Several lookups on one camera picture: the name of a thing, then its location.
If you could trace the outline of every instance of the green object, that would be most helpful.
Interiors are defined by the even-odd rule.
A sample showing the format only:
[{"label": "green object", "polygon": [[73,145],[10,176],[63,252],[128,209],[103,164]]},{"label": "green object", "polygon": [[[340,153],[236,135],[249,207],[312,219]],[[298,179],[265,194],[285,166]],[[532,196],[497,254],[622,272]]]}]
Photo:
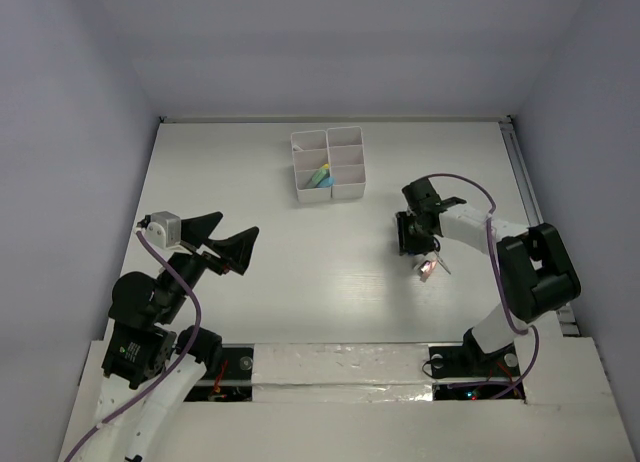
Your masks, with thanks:
[{"label": "green object", "polygon": [[322,180],[329,175],[329,164],[324,164],[313,174],[305,189],[315,189]]}]

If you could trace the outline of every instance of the blue object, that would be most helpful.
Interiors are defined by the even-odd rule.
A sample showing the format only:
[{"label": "blue object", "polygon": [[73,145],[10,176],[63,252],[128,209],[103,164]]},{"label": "blue object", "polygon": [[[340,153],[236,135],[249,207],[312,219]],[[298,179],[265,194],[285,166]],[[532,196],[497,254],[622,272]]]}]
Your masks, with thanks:
[{"label": "blue object", "polygon": [[321,180],[320,183],[316,185],[316,188],[324,189],[325,187],[331,187],[334,182],[335,180],[333,177],[327,177],[326,179]]}]

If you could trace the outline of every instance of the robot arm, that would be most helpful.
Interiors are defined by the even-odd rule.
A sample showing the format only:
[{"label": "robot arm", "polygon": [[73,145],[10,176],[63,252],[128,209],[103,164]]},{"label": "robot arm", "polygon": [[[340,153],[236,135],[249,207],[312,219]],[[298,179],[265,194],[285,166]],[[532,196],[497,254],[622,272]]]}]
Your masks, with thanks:
[{"label": "robot arm", "polygon": [[[176,334],[160,326],[174,320],[187,292],[199,313],[191,289],[207,269],[218,275],[230,271],[243,275],[247,270],[258,228],[225,240],[209,239],[221,219],[220,212],[188,220],[158,212],[138,224],[137,231],[145,234],[137,234],[138,238],[165,270],[155,279],[131,272],[114,285],[109,309],[114,328],[102,363],[95,425],[65,462],[149,461],[186,394],[206,372],[219,367],[220,336],[194,326],[180,334],[174,347]],[[164,261],[149,242],[186,253]],[[201,250],[202,245],[213,253]]]},{"label": "robot arm", "polygon": [[[452,197],[442,200],[429,177],[402,189],[409,205],[396,214],[400,254],[438,252],[436,236],[463,242],[490,254],[487,213]],[[526,227],[492,219],[500,283],[515,329],[527,327],[546,312],[557,310],[580,294],[580,282],[558,231],[550,224]],[[499,304],[463,337],[457,363],[474,367],[501,354],[519,335]]]}]

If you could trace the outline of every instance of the gray wall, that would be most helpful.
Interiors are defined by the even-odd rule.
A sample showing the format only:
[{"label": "gray wall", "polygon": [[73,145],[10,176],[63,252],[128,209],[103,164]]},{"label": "gray wall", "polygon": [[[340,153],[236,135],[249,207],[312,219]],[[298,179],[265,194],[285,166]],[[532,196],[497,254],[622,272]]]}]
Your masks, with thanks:
[{"label": "gray wall", "polygon": [[103,0],[163,115],[502,115],[581,0]]},{"label": "gray wall", "polygon": [[640,456],[640,0],[585,0],[518,113],[545,220],[583,285],[573,304]]},{"label": "gray wall", "polygon": [[99,0],[0,0],[0,460],[56,460],[157,118]]}]

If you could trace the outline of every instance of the white table surface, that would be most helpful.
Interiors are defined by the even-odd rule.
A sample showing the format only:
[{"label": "white table surface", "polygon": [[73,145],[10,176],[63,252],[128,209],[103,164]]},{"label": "white table surface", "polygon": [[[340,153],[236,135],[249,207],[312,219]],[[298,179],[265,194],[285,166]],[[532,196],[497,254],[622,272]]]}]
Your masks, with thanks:
[{"label": "white table surface", "polygon": [[[406,208],[404,185],[453,172],[484,185],[498,217],[526,223],[498,124],[336,125],[362,126],[362,199],[316,205],[296,199],[290,134],[334,124],[162,124],[136,220],[162,210],[182,218],[221,211],[214,238],[260,228],[244,277],[208,273],[196,287],[203,326],[226,343],[460,340],[498,303],[488,259],[445,240],[442,254],[453,275],[439,268],[423,284],[411,259],[397,255],[394,214]],[[434,184],[443,198],[488,207],[463,182]],[[123,273],[133,270],[156,274],[158,266],[132,237]],[[187,302],[171,327],[181,330],[193,319]],[[548,319],[548,330],[559,334],[555,317]]]},{"label": "white table surface", "polygon": [[[488,260],[444,241],[453,276],[440,270],[422,284],[410,274],[409,260],[396,255],[393,214],[404,209],[404,185],[431,172],[454,172],[483,184],[498,203],[498,216],[526,223],[497,124],[359,124],[367,165],[364,198],[301,206],[295,198],[289,135],[331,125],[162,125],[136,220],[159,210],[183,218],[220,210],[225,219],[219,237],[260,227],[245,277],[208,274],[196,288],[203,325],[226,343],[460,340],[498,302]],[[436,187],[443,197],[457,195],[486,207],[481,195],[460,182],[441,181]],[[132,270],[158,270],[133,238],[123,272]],[[172,327],[181,330],[193,316],[185,304]],[[353,380],[344,379],[342,366],[325,360],[336,352],[334,346],[257,346],[256,377],[271,384],[271,392],[261,394],[260,402],[182,404],[157,462],[631,462],[593,341],[563,338],[555,314],[536,325],[542,343],[538,363],[524,382],[527,404],[362,403],[369,399],[344,390],[355,388],[345,380],[413,390],[422,381],[422,345],[392,347],[402,357],[394,356],[389,364],[351,364],[353,374],[347,375],[355,374]],[[105,348],[106,342],[92,345],[62,454],[91,426]],[[528,364],[531,337],[518,339],[516,348],[521,363]],[[319,353],[309,354],[314,350]],[[297,359],[292,351],[305,355]],[[278,390],[301,382],[303,392]],[[428,389],[430,381],[424,384]],[[313,392],[318,387],[325,389],[320,395]],[[336,395],[330,389],[342,391]],[[309,403],[327,394],[327,400],[352,403]]]}]

